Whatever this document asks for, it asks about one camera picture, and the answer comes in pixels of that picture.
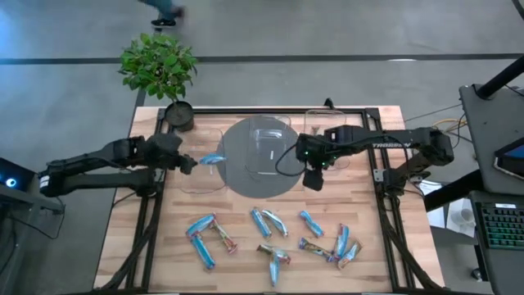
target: potted plant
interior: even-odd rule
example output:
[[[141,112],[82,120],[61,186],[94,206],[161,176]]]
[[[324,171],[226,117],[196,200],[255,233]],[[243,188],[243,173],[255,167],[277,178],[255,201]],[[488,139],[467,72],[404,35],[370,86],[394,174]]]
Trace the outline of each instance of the potted plant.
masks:
[[[165,119],[178,131],[193,128],[193,109],[187,102],[186,82],[192,85],[191,72],[197,74],[197,59],[191,48],[182,46],[177,40],[161,34],[141,34],[133,40],[121,56],[119,73],[125,75],[123,84],[131,90],[143,89],[158,99],[164,96],[172,103],[165,109]]]

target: black plant pot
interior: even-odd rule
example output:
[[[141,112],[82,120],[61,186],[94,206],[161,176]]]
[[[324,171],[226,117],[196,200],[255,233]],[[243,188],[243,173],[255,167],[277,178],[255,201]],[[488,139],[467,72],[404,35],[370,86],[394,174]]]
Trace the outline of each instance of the black plant pot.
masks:
[[[165,109],[165,120],[180,132],[193,129],[193,117],[193,107],[187,102],[173,102]]]

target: desk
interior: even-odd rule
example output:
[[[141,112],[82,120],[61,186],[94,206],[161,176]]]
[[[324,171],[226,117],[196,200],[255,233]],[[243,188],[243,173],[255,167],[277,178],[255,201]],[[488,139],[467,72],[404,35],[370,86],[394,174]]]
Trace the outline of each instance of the desk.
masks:
[[[383,129],[404,128],[399,107],[378,109]],[[139,107],[133,119],[130,135],[148,137],[153,134],[157,113],[158,107]],[[225,132],[231,125],[248,116],[251,115],[195,115],[195,125],[198,129],[220,129]],[[289,115],[289,117],[291,127],[297,133],[302,132],[304,115]],[[358,116],[347,115],[346,119],[349,125],[362,125]],[[393,167],[405,161],[402,150],[389,151],[389,157]],[[368,154],[362,152],[354,155],[350,158],[350,163],[343,170],[325,173],[324,188],[321,192],[303,188],[300,180],[288,192],[265,199],[243,197],[232,189],[226,188],[214,193],[191,195],[179,189],[179,172],[168,172],[149,291],[159,293],[390,291],[391,284]],[[118,189],[115,200],[128,193],[130,191],[127,189]],[[105,284],[129,254],[139,203],[139,198],[131,197],[113,209],[95,287]],[[256,251],[257,246],[264,243],[264,239],[249,214],[253,206],[277,213],[290,232],[287,238],[274,233],[270,241],[273,245],[284,248],[291,256],[291,264],[282,266],[276,288],[272,288],[270,284],[268,257]],[[322,225],[326,232],[325,237],[312,238],[312,233],[297,216],[301,210],[309,211],[314,220]],[[211,212],[217,214],[219,223],[238,243],[238,250],[228,255],[216,235],[204,232],[204,242],[217,264],[214,270],[207,273],[197,252],[185,236],[185,231],[191,223]],[[443,285],[422,198],[414,193],[406,193],[401,197],[400,212],[410,251],[431,278]],[[357,259],[343,271],[339,271],[333,264],[328,264],[320,256],[298,249],[300,237],[309,238],[319,246],[331,249],[335,243],[339,223],[349,225],[352,236],[358,238],[364,245]],[[141,275],[140,265],[143,261],[141,257],[137,275]],[[395,263],[399,274],[402,274],[399,255],[395,255]]]

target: blue light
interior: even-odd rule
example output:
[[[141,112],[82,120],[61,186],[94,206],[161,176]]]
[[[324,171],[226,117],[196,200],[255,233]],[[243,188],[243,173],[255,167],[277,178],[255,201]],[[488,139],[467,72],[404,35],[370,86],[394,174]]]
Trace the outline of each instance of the blue light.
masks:
[[[14,180],[14,179],[8,179],[8,180],[6,180],[6,186],[7,186],[8,188],[14,188],[15,185],[16,185],[16,180]]]

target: green leaves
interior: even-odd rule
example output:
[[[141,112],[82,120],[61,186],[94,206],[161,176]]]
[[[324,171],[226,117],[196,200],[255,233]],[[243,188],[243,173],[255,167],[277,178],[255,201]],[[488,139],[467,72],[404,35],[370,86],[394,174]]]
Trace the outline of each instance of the green leaves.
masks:
[[[162,34],[140,34],[139,40],[122,53],[119,73],[125,75],[123,85],[131,90],[144,89],[158,99],[167,96],[178,100],[186,96],[186,83],[192,85],[191,72],[197,74],[197,59],[191,48]]]

